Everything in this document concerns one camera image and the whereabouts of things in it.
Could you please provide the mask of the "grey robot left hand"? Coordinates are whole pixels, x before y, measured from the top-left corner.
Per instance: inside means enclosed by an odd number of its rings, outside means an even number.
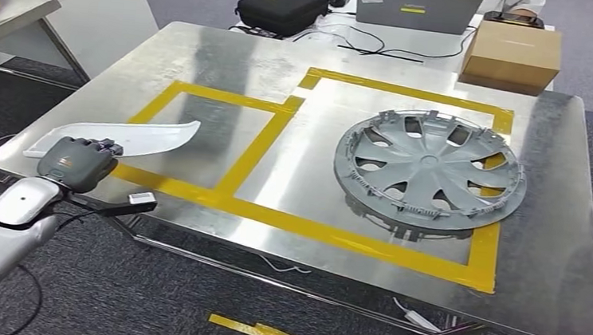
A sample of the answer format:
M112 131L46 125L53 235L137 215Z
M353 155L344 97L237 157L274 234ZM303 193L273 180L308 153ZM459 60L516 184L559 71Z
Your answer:
M37 164L41 177L55 181L77 194L92 191L118 165L124 154L114 140L90 140L65 136Z

